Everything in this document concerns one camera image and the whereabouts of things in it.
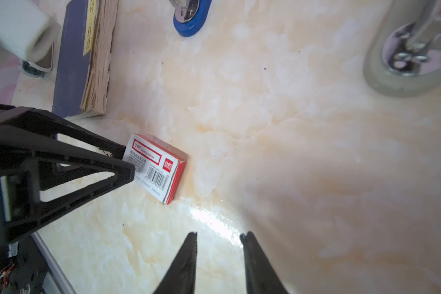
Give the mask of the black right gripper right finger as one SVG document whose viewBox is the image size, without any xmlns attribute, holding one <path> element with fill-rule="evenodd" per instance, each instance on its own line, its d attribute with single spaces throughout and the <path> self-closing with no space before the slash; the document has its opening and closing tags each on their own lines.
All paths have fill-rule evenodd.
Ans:
<svg viewBox="0 0 441 294">
<path fill-rule="evenodd" d="M 252 232 L 240 235 L 248 294 L 287 294 L 261 245 Z"/>
</svg>

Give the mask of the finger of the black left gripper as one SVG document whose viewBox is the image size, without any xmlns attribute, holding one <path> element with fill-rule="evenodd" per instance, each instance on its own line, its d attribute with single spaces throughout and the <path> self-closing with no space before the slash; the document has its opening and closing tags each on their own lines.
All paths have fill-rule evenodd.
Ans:
<svg viewBox="0 0 441 294">
<path fill-rule="evenodd" d="M 46 110 L 0 104 L 0 247 L 17 242 L 134 179 L 125 146 Z M 110 177 L 44 202 L 72 180 Z"/>
</svg>

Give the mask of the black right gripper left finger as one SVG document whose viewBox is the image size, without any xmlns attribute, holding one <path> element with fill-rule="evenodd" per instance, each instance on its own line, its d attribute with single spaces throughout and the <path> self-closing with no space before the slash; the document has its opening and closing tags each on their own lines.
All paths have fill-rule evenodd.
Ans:
<svg viewBox="0 0 441 294">
<path fill-rule="evenodd" d="M 196 269 L 197 232 L 190 232 L 154 294 L 193 294 Z"/>
</svg>

